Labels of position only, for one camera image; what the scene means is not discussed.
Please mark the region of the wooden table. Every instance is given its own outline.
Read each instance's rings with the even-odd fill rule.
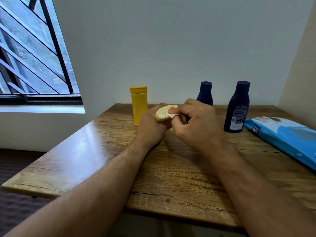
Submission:
[[[223,126],[225,105],[216,105]],[[297,121],[275,106],[252,105],[248,118],[282,117]],[[2,185],[7,191],[56,198],[88,178],[132,141],[131,104],[115,104]],[[228,134],[258,171],[312,211],[316,211],[316,175],[244,129]],[[242,228],[224,187],[199,152],[173,130],[151,151],[140,168],[126,208],[203,223]]]

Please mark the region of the bottle label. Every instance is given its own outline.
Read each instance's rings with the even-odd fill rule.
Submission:
[[[231,130],[241,130],[246,120],[248,106],[246,104],[238,104],[233,112],[233,117],[230,123]]]

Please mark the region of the yellow bottle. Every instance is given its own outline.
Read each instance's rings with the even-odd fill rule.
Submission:
[[[147,86],[130,87],[132,96],[134,125],[138,126],[140,117],[148,110]]]

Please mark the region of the blue and white package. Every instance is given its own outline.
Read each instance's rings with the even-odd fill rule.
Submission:
[[[316,131],[279,117],[247,119],[245,126],[262,139],[316,170]]]

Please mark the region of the blue plastic packaging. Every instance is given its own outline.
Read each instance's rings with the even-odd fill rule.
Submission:
[[[231,133],[242,131],[249,109],[249,87],[248,81],[237,82],[235,93],[228,104],[224,131]]]
[[[213,105],[212,98],[212,83],[209,81],[202,81],[200,87],[200,93],[197,96],[197,100],[208,105]]]
[[[316,131],[288,119],[256,117],[245,126],[262,139],[316,170]]]

